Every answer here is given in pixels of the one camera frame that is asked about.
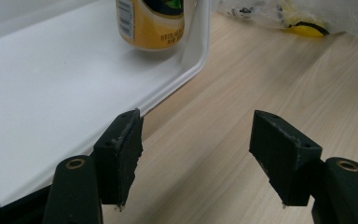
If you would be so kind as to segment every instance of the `yellow can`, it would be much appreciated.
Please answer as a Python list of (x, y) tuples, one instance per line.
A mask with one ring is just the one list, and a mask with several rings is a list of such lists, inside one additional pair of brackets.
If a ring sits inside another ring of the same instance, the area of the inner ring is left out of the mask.
[(169, 48), (185, 30), (184, 0), (117, 0), (118, 30), (139, 49)]

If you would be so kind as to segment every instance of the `wooden table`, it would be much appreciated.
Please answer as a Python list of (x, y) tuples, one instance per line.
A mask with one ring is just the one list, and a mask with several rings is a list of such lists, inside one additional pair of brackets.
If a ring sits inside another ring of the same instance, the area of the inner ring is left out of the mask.
[(144, 154), (105, 223), (313, 223), (286, 207), (249, 153), (256, 109), (358, 161), (358, 37), (306, 38), (212, 15), (202, 71), (145, 116)]

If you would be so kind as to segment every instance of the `yellow object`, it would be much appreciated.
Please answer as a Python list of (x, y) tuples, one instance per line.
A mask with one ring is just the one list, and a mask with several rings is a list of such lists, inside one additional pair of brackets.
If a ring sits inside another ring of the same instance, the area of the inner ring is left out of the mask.
[(185, 29), (183, 0), (117, 0), (118, 30), (139, 49), (169, 48)]
[(325, 22), (301, 13), (293, 6), (292, 0), (281, 0), (280, 3), (282, 23), (288, 32), (311, 37), (329, 35)]
[(286, 31), (296, 34), (296, 35), (304, 35), (309, 37), (323, 37), (324, 35), (318, 31), (317, 29), (310, 26), (292, 26), (287, 28)]

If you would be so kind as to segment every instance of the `can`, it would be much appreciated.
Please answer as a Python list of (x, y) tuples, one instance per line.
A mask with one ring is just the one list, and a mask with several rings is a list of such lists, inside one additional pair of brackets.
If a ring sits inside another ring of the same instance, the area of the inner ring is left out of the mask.
[(184, 0), (117, 0), (121, 37), (138, 49), (167, 49), (185, 30)]

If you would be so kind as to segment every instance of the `bolt hole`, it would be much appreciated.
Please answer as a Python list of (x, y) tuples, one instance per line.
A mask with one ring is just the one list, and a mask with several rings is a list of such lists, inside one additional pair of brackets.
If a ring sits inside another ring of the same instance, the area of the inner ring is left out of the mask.
[(86, 161), (83, 159), (73, 159), (71, 161), (68, 161), (65, 166), (67, 169), (74, 170), (82, 167), (85, 163)]
[(311, 147), (311, 145), (309, 143), (304, 143), (303, 147)]
[(337, 165), (344, 170), (351, 171), (351, 172), (358, 172), (357, 165), (348, 162), (348, 161), (338, 161)]

